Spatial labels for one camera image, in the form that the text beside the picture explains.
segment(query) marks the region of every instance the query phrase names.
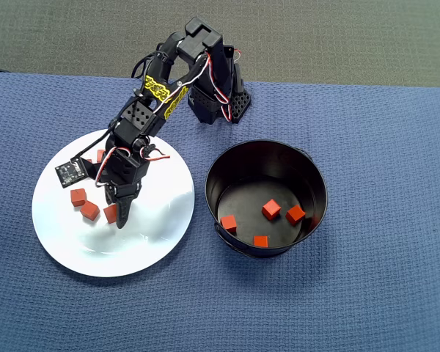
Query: black robotic arm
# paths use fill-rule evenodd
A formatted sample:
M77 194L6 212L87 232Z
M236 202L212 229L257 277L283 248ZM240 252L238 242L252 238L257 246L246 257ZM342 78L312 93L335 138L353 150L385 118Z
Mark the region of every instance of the black robotic arm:
M233 61L234 48L223 45L222 36L198 18L186 25L186 35L176 32L158 45L157 50L136 65L143 64L140 89L109 123L108 130L56 172L62 187L87 177L97 187L104 186L108 204L117 204L117 227L128 220L132 201L138 197L141 179L151 161L168 158L150 137L155 136L178 103L191 89L188 104L200 122L212 124L217 117L238 123L251 103L243 88L239 65ZM189 72L169 83L176 58L189 65ZM92 164L81 156L108 136L106 152L100 163ZM159 156L151 158L151 152Z

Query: red block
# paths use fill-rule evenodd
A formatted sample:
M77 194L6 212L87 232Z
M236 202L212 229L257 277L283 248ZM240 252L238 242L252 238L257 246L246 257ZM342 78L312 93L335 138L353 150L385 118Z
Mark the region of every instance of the red block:
M300 208L300 205L294 206L287 212L285 216L293 226L297 225L297 223L305 216L305 212Z
M267 236L255 236L254 245L256 247L269 247L267 242Z
M70 200L74 207L81 207L87 200L87 193L84 189L72 189L70 191Z
M103 154L105 153L104 149L99 149L98 150L98 157L96 158L96 162L100 163L101 161L103 161Z
M85 218L94 221L96 219L96 216L98 216L98 214L100 213L100 208L98 208L96 204L86 201L83 207L81 207L80 213Z
M220 219L221 225L230 232L236 232L236 220L233 215L224 216Z
M276 203L275 200L271 199L269 200L264 206L263 206L263 214L269 221L274 219L276 216L278 216L280 213L280 206Z
M108 219L108 223L112 224L117 220L117 204L113 204L104 208L104 215L106 215L106 219Z

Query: floor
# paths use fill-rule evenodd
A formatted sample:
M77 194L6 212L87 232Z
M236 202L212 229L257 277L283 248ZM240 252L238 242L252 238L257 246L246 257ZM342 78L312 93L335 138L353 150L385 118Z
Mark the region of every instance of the floor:
M440 87L440 0L0 0L0 67L129 76L195 15L247 81Z

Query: blue tablecloth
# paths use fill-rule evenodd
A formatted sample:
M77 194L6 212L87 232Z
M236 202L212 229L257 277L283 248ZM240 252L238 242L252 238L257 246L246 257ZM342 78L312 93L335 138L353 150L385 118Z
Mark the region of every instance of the blue tablecloth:
M188 232L137 274L75 274L34 233L34 186L138 85L0 74L0 351L440 351L440 89L248 83L239 125L183 101L159 136L194 179ZM213 160L259 138L306 150L329 193L318 230L269 260L225 246L203 194Z

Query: black pot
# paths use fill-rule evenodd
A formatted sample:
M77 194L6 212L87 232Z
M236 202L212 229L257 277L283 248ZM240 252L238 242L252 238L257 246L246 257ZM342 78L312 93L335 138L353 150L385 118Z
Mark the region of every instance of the black pot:
M221 154L205 181L205 197L220 237L233 249L252 257L281 254L316 230L328 204L323 176L304 151L274 141L237 144ZM273 221L262 214L274 199L280 215ZM285 218L295 205L305 217L292 226ZM234 215L236 233L220 219ZM254 236L268 236L268 247L255 246Z

